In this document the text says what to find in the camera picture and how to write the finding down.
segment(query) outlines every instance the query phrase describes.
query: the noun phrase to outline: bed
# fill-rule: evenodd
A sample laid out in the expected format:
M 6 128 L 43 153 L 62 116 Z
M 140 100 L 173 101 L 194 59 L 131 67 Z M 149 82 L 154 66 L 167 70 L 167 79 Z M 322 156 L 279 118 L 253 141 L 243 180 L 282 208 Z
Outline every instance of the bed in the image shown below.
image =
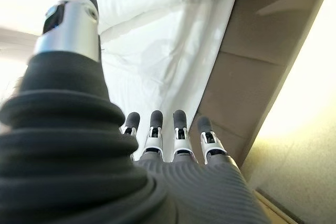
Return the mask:
M 0 0 L 0 26 L 40 34 L 56 0 Z M 192 124 L 235 0 L 98 0 L 102 63 L 110 100 L 141 115 L 139 158 L 150 114 L 164 114 L 164 159 L 172 158 L 172 114 Z

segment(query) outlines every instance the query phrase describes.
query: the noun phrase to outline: white fabric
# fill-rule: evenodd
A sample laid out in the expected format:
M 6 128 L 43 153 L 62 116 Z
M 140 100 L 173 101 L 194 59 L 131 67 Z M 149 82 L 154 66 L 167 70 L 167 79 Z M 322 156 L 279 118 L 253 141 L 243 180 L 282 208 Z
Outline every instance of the white fabric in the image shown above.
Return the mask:
M 172 158 L 173 113 L 191 125 L 215 62 L 234 0 L 191 0 L 138 16 L 101 35 L 110 99 L 141 116 L 141 155 L 150 116 L 161 110 L 164 158 Z
M 57 0 L 0 0 L 0 26 L 39 34 Z M 141 115 L 141 155 L 150 114 L 164 114 L 164 158 L 172 158 L 172 114 L 190 126 L 234 0 L 98 0 L 103 68 L 112 102 Z

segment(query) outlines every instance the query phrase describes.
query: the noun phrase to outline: floor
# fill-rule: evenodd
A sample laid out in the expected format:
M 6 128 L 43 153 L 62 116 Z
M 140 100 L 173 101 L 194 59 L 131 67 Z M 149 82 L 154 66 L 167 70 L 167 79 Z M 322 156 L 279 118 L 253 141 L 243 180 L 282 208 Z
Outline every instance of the floor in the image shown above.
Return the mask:
M 190 135 L 200 163 L 196 121 L 208 116 L 238 166 L 288 74 L 319 0 L 236 0 Z

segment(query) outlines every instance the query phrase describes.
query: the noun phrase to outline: gray ribbed surface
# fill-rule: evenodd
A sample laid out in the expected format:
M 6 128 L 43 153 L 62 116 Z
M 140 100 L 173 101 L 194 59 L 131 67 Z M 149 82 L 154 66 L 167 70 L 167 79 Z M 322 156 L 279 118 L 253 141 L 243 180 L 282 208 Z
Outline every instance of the gray ribbed surface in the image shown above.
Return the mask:
M 178 223 L 270 223 L 240 171 L 230 163 L 199 166 L 192 162 L 141 160 L 167 184 L 178 207 Z

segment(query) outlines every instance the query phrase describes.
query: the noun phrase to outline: beige wall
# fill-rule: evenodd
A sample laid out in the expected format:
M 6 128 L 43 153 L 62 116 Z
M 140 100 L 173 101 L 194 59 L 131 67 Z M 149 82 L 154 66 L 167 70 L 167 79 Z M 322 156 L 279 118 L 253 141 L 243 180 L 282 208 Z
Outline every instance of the beige wall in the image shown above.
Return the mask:
M 336 223 L 336 5 L 324 0 L 242 172 L 305 223 Z

